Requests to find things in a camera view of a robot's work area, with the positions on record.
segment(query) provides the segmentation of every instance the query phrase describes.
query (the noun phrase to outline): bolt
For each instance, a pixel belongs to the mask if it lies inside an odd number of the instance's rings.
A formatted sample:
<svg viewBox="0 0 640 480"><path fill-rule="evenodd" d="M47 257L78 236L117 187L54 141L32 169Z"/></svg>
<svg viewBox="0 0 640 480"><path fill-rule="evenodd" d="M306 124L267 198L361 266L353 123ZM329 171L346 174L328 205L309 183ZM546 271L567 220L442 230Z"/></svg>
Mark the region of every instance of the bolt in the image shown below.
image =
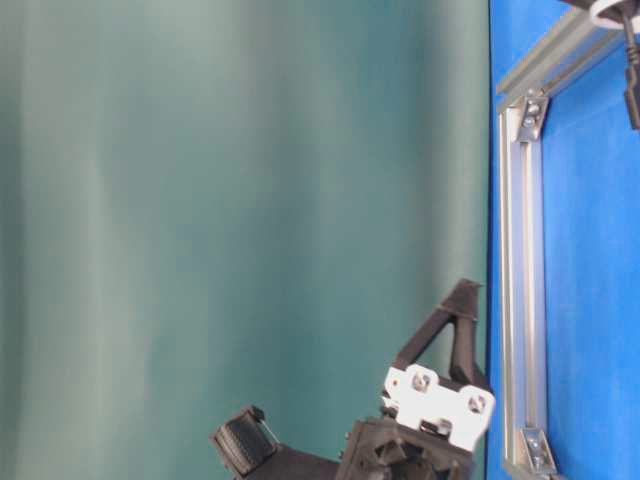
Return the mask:
<svg viewBox="0 0 640 480"><path fill-rule="evenodd" d="M529 115L537 115L538 113L540 113L540 105L538 105L537 103L531 103L529 105L529 108L527 109L527 113Z"/></svg>
<svg viewBox="0 0 640 480"><path fill-rule="evenodd" d="M421 373L416 373L413 376L412 386L413 389L418 392L426 392L427 387L429 386L429 377Z"/></svg>
<svg viewBox="0 0 640 480"><path fill-rule="evenodd" d="M544 459L541 456L536 455L535 457L533 457L533 465L536 467L536 469L540 469L543 463Z"/></svg>
<svg viewBox="0 0 640 480"><path fill-rule="evenodd" d="M486 401L484 397L471 397L469 399L469 410L473 413L482 413L484 412L484 407L486 406Z"/></svg>

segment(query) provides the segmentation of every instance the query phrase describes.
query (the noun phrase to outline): metal bracket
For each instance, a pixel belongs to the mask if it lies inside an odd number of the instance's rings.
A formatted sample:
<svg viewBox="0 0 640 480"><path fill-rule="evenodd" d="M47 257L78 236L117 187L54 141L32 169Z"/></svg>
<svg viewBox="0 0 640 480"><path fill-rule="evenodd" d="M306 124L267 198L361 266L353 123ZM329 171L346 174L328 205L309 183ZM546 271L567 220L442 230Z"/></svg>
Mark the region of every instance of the metal bracket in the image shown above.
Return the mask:
<svg viewBox="0 0 640 480"><path fill-rule="evenodd" d="M534 475L556 475L558 469L544 430L523 428L520 433L527 449L527 460L529 460L531 472Z"/></svg>
<svg viewBox="0 0 640 480"><path fill-rule="evenodd" d="M396 422L418 431L433 425L451 445L469 452L487 431L495 405L490 392L475 385L450 390L436 372L416 364L406 371L391 367L384 388L389 397L382 400L398 412Z"/></svg>
<svg viewBox="0 0 640 480"><path fill-rule="evenodd" d="M542 127L547 117L549 97L542 90L529 90L516 107L520 114L518 140L520 142L535 141L540 138Z"/></svg>

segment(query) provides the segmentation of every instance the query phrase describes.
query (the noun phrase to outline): robotic arm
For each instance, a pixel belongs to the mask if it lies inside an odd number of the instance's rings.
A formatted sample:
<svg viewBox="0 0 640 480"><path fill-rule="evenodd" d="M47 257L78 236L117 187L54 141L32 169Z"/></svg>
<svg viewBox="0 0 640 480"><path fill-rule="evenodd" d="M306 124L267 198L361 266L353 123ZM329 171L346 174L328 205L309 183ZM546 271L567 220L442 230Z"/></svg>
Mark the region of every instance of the robotic arm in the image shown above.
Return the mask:
<svg viewBox="0 0 640 480"><path fill-rule="evenodd" d="M382 415L358 420L341 463L279 443L264 413L249 407L210 436L237 480L466 480L495 405L474 361L479 285L460 280L398 353L382 393ZM416 364L452 323L450 379Z"/></svg>

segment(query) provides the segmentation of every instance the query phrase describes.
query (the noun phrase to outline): green curtain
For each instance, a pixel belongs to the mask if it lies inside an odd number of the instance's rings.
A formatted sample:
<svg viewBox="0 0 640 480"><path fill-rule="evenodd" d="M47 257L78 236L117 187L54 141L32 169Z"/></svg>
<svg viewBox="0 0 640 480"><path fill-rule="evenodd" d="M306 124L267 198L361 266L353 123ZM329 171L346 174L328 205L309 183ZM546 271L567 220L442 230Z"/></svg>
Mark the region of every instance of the green curtain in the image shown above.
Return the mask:
<svg viewBox="0 0 640 480"><path fill-rule="evenodd" d="M228 478L207 435L248 403L336 458L484 282L487 14L2 2L0 477Z"/></svg>

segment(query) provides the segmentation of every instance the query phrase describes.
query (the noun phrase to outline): blue backdrop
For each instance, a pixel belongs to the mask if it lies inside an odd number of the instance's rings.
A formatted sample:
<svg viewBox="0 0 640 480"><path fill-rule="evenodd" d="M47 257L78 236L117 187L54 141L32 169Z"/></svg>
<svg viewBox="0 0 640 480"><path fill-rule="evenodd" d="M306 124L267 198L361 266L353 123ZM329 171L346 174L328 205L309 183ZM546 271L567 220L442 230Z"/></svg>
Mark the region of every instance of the blue backdrop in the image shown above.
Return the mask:
<svg viewBox="0 0 640 480"><path fill-rule="evenodd" d="M491 2L494 91L565 10L551 0ZM624 67L620 48L559 94L542 143L549 437L569 478L634 478L640 459L634 442L640 428L634 405L640 395L640 136L624 106ZM492 159L490 357L500 392L495 149ZM506 478L500 426L497 416L490 479Z"/></svg>

